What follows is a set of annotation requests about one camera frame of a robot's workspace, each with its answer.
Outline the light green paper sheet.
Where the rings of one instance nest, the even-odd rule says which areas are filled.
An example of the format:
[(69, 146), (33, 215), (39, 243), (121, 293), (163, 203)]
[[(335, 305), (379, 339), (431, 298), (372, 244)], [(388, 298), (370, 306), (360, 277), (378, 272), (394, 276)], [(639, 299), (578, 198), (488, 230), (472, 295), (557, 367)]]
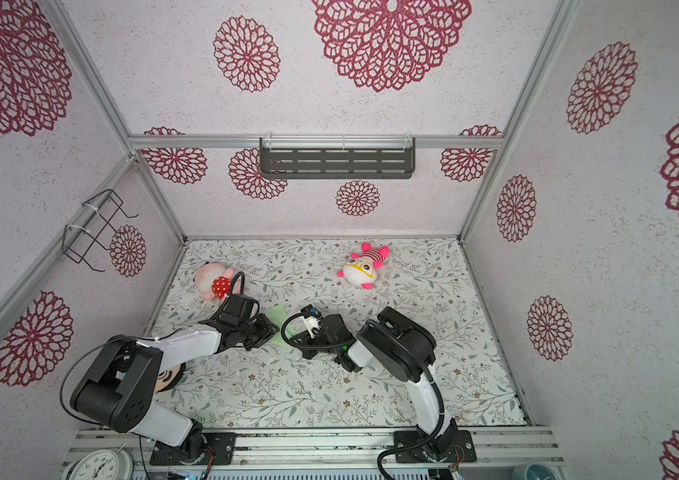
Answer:
[(289, 314), (287, 313), (285, 307), (283, 305), (277, 304), (265, 310), (264, 315), (276, 327), (275, 334), (264, 344), (264, 347), (290, 349), (290, 346), (283, 341), (280, 334), (283, 324), (285, 324), (285, 321), (287, 318), (289, 318)]

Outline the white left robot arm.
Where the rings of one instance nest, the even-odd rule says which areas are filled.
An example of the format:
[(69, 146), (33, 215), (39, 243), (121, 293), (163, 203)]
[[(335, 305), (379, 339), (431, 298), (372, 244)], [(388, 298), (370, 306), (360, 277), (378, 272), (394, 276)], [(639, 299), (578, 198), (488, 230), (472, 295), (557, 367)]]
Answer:
[(193, 421), (153, 400), (159, 374), (231, 348), (259, 348), (276, 332), (259, 314), (237, 326), (205, 322), (156, 339), (113, 336), (73, 389), (69, 405), (111, 430), (179, 447), (193, 436)]

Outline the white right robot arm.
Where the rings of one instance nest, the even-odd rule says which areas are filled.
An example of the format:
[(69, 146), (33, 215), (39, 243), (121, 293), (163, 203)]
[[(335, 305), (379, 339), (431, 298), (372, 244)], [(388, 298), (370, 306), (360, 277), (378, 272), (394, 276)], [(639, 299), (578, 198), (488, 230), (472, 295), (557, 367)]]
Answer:
[(306, 328), (289, 340), (306, 359), (330, 353), (334, 362), (349, 372), (377, 362), (407, 386), (422, 436), (435, 442), (457, 436), (457, 422), (445, 411), (435, 375), (435, 338), (421, 324), (392, 307), (385, 307), (352, 334), (338, 314), (324, 316), (315, 307), (302, 308), (294, 318)]

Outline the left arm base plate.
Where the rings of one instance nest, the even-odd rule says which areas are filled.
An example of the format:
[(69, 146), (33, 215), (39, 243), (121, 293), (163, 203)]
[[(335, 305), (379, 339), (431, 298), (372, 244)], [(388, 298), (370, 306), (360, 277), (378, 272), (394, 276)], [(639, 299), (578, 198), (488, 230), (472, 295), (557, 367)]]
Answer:
[(191, 433), (181, 446), (155, 442), (150, 466), (230, 465), (235, 450), (235, 433)]

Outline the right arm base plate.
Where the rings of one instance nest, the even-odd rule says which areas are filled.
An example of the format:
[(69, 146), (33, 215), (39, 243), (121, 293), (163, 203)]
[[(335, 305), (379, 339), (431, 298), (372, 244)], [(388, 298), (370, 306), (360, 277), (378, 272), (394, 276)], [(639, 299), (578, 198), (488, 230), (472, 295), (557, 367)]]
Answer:
[(477, 450), (471, 434), (466, 429), (457, 428), (417, 449), (395, 454), (395, 460), (399, 464), (475, 463)]

